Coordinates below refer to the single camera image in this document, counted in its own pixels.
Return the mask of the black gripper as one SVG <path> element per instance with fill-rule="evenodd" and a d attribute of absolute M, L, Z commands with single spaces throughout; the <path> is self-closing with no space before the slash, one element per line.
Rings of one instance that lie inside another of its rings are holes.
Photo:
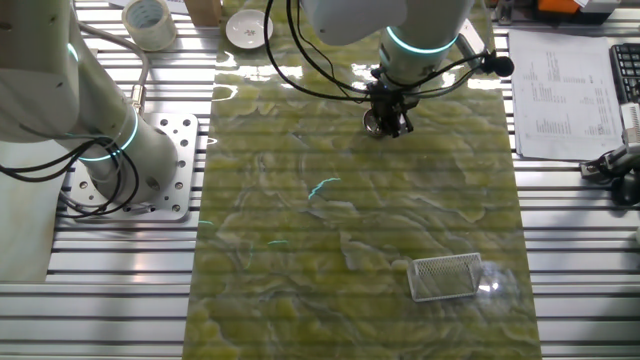
<path fill-rule="evenodd" d="M 378 128 L 382 136 L 399 137 L 414 131 L 406 113 L 419 104 L 419 99 L 403 90 L 392 89 L 383 82 L 367 84 L 367 93 L 372 114 L 378 118 Z M 395 117 L 398 117 L 395 131 Z"/>

